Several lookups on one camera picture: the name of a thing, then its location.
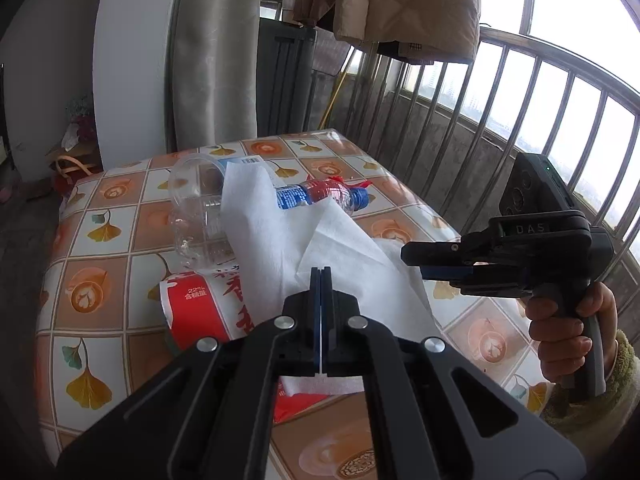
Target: blue bottle cap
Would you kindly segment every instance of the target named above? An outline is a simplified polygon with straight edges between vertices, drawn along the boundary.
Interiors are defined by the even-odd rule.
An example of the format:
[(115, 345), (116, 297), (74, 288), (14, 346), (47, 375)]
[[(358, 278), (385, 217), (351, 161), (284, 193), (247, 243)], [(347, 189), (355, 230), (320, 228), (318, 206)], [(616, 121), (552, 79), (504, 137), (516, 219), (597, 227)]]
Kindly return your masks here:
[(353, 199), (354, 211), (366, 208), (369, 205), (369, 193), (363, 187), (352, 187), (350, 190)]

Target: table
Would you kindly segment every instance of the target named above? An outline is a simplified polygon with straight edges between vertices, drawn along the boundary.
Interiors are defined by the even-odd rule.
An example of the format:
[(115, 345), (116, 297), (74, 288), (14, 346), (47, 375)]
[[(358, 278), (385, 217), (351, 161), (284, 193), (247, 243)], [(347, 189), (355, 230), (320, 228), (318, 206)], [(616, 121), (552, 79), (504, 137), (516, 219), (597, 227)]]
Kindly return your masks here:
[[(172, 354), (158, 282), (180, 272), (168, 218), (167, 179), (181, 156), (135, 161), (74, 188), (56, 234), (36, 328), (36, 395), (42, 436), (60, 450), (140, 387)], [(200, 148), (261, 155), (287, 184), (339, 175), (365, 179), (369, 205), (353, 219), (371, 237), (451, 241), (458, 234), (391, 173), (334, 130)], [(219, 278), (215, 300), (236, 302), (238, 276)], [(235, 294), (226, 294), (233, 281)], [(424, 282), (443, 337), (532, 412), (550, 395), (529, 322), (515, 300), (461, 296)], [(274, 427), (268, 478), (375, 478), (364, 394), (322, 400)]]

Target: floor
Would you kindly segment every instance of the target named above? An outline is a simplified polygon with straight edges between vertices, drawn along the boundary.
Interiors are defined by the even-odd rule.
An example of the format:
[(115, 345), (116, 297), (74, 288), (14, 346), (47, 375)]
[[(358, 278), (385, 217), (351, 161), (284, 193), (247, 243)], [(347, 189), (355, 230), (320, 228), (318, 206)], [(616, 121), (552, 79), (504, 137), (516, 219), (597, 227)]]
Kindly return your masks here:
[(32, 191), (17, 186), (0, 204), (0, 395), (28, 440), (42, 449), (33, 389), (34, 327), (60, 197), (51, 191), (31, 198)]

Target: white paper napkin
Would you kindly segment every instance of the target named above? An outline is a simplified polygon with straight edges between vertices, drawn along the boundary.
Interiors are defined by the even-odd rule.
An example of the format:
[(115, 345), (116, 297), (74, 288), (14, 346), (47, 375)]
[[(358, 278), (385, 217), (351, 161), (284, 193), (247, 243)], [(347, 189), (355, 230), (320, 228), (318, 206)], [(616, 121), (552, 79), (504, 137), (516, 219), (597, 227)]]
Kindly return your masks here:
[[(360, 312), (396, 336), (440, 335), (420, 272), (400, 260), (401, 244), (372, 240), (334, 200), (278, 208), (264, 168), (230, 164), (222, 219), (240, 267), (242, 293), (255, 324), (282, 312), (284, 299), (308, 290), (312, 267), (331, 267), (335, 290), (358, 298)], [(360, 378), (283, 378), (289, 395), (362, 391)]]

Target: gray curtain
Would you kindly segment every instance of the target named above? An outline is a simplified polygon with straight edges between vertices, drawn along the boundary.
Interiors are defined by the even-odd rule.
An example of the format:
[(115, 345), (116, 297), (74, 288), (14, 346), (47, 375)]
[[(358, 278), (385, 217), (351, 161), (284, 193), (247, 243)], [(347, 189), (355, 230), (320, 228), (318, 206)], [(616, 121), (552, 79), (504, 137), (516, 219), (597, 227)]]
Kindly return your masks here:
[(260, 0), (178, 0), (172, 58), (179, 150), (257, 137)]

